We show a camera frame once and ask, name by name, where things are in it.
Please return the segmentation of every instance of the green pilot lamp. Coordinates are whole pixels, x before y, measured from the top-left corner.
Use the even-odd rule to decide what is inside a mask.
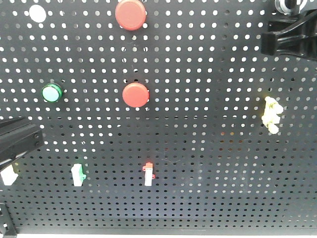
[[[63,96],[62,88],[56,83],[48,83],[42,88],[43,98],[50,102],[56,103]]]

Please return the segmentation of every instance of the red button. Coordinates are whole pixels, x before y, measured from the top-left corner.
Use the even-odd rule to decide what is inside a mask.
[[[143,84],[130,83],[123,89],[122,97],[127,105],[133,108],[139,108],[148,102],[150,94]]]
[[[115,18],[124,29],[135,31],[145,22],[146,11],[138,0],[122,0],[115,9]]]

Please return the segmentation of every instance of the black clamp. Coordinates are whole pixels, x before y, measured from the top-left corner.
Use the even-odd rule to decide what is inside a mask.
[[[270,21],[261,41],[261,52],[265,55],[292,55],[317,61],[317,10]]]
[[[0,121],[0,171],[43,145],[40,128],[27,118]]]

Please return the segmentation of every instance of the black bracket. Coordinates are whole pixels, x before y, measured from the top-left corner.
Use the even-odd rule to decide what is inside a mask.
[[[16,238],[17,233],[4,203],[0,203],[0,232],[3,238]]]
[[[40,128],[27,118],[0,121],[0,171],[43,145]]]
[[[265,55],[292,55],[317,61],[317,10],[270,21],[262,33],[261,52]]]

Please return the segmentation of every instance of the white connector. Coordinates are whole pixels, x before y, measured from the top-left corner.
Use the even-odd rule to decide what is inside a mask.
[[[153,164],[146,163],[146,165],[143,166],[143,171],[145,171],[144,186],[152,186],[152,180],[155,179],[155,175],[153,174]]]
[[[18,174],[14,172],[12,165],[9,165],[4,170],[2,170],[0,174],[5,186],[11,186],[19,176]]]
[[[71,168],[71,173],[73,175],[74,187],[81,187],[84,180],[86,179],[86,175],[83,174],[82,165],[74,164],[74,166]]]
[[[262,122],[268,128],[269,132],[277,134],[279,129],[275,124],[279,124],[281,119],[277,114],[283,113],[284,109],[274,98],[266,97],[265,101],[266,104]]]

